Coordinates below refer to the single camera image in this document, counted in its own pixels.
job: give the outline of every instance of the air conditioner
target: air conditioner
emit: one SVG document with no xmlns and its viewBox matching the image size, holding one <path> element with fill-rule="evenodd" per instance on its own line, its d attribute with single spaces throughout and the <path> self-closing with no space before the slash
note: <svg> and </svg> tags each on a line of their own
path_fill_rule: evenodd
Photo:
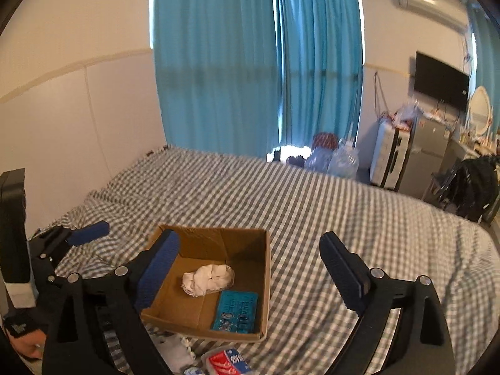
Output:
<svg viewBox="0 0 500 375">
<path fill-rule="evenodd" d="M 458 32 L 468 29 L 468 16 L 460 3 L 447 0 L 399 0 L 399 5 L 450 26 Z"/>
</svg>

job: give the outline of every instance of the curtain fold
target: curtain fold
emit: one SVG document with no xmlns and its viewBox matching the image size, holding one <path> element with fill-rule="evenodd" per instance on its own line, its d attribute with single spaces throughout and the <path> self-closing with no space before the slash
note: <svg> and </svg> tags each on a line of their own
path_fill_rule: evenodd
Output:
<svg viewBox="0 0 500 375">
<path fill-rule="evenodd" d="M 343 138 L 361 109 L 363 45 L 358 0 L 277 0 L 281 143 L 315 133 Z"/>
<path fill-rule="evenodd" d="M 476 86 L 484 86 L 493 108 L 492 136 L 500 127 L 500 36 L 482 9 L 467 7 L 472 31 L 476 36 Z"/>
<path fill-rule="evenodd" d="M 167 142 L 265 156 L 278 145 L 273 0 L 154 0 Z"/>
</svg>

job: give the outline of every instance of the gingham blanket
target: gingham blanket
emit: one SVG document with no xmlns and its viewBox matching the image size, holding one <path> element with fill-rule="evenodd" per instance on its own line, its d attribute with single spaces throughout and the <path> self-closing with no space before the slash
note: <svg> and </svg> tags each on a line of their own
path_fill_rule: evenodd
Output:
<svg viewBox="0 0 500 375">
<path fill-rule="evenodd" d="M 500 258 L 478 225 L 419 200 L 351 180 L 248 157 L 159 150 L 121 172 L 56 223 L 104 219 L 109 236 L 70 250 L 59 275 L 97 277 L 133 259 L 160 223 L 264 228 L 271 237 L 267 339 L 237 344 L 256 374 L 324 374 L 357 316 L 323 266 L 319 237 L 334 231 L 369 267 L 392 278 L 432 278 L 465 374 L 498 328 Z M 367 373 L 380 369 L 394 327 L 389 319 Z M 108 340 L 118 368 L 128 365 Z M 197 355 L 216 342 L 191 340 Z"/>
</svg>

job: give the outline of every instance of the metal screw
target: metal screw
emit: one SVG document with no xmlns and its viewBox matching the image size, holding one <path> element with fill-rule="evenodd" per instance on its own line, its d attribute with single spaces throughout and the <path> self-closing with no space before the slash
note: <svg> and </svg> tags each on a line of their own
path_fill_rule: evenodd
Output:
<svg viewBox="0 0 500 375">
<path fill-rule="evenodd" d="M 118 267 L 114 270 L 114 274 L 117 277 L 123 277 L 128 273 L 128 268 L 127 267 Z"/>
<path fill-rule="evenodd" d="M 425 286 L 429 286 L 433 281 L 431 278 L 426 277 L 425 275 L 420 277 L 420 283 Z"/>
<path fill-rule="evenodd" d="M 69 283 L 75 283 L 79 278 L 80 278 L 80 275 L 78 275 L 77 273 L 72 273 L 71 275 L 69 275 L 67 277 L 67 281 Z"/>
<path fill-rule="evenodd" d="M 370 273 L 372 274 L 372 277 L 377 278 L 377 279 L 381 279 L 385 275 L 383 270 L 380 268 L 372 268 Z"/>
</svg>

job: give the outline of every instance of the tv screen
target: tv screen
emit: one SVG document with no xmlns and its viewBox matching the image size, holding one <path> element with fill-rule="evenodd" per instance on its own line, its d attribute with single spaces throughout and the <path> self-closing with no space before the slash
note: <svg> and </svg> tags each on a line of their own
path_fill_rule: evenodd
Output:
<svg viewBox="0 0 500 375">
<path fill-rule="evenodd" d="M 469 76 L 437 59 L 417 52 L 415 91 L 467 111 Z"/>
</svg>

